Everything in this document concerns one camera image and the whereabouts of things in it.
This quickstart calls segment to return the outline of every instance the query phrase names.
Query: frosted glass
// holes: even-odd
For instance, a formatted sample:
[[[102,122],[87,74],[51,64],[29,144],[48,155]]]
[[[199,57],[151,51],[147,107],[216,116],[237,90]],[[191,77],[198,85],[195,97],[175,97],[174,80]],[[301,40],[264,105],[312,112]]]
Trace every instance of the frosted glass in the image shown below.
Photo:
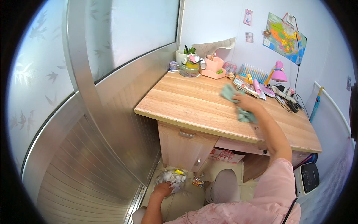
[[[20,172],[36,132],[73,92],[62,47],[64,0],[49,0],[19,44],[8,83],[8,137]]]
[[[88,0],[85,32],[93,80],[175,42],[179,0]]]

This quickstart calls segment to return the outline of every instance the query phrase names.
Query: glass jar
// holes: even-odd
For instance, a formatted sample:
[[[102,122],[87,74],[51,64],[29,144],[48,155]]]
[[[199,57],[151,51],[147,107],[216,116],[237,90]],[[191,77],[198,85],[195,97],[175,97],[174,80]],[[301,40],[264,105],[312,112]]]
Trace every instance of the glass jar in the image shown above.
[[[199,75],[199,63],[195,65],[181,64],[179,73],[184,77],[197,77]]]

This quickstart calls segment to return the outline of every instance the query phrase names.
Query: white flower pot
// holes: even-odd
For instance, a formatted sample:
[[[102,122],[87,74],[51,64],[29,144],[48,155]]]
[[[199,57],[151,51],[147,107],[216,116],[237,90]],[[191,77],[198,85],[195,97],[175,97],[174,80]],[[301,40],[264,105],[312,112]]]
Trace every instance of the white flower pot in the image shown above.
[[[178,63],[178,65],[182,64],[182,61],[184,58],[187,58],[187,54],[184,54],[184,49],[182,50],[177,50],[175,52],[175,61]]]

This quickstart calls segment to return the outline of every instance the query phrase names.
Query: green cloth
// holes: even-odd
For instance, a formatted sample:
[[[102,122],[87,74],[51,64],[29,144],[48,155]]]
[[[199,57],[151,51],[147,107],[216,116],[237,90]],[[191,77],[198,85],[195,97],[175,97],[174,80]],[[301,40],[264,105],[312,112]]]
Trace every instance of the green cloth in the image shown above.
[[[231,84],[226,84],[221,90],[220,95],[233,103],[238,103],[238,100],[233,100],[232,97],[235,93],[245,94],[244,91],[237,91]],[[237,107],[238,120],[241,122],[254,122],[257,123],[256,117],[253,113],[243,110],[241,107]]]

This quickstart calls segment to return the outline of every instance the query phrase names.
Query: power strip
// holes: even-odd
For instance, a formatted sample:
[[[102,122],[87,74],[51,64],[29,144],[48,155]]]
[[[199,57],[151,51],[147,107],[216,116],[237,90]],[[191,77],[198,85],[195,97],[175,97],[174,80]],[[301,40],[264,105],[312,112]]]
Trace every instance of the power strip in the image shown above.
[[[281,92],[276,86],[272,86],[271,89],[276,93],[276,95],[279,95],[279,96],[287,99],[288,101],[293,102],[294,104],[297,103],[297,101],[295,99],[293,99],[292,97],[290,97],[289,94]]]

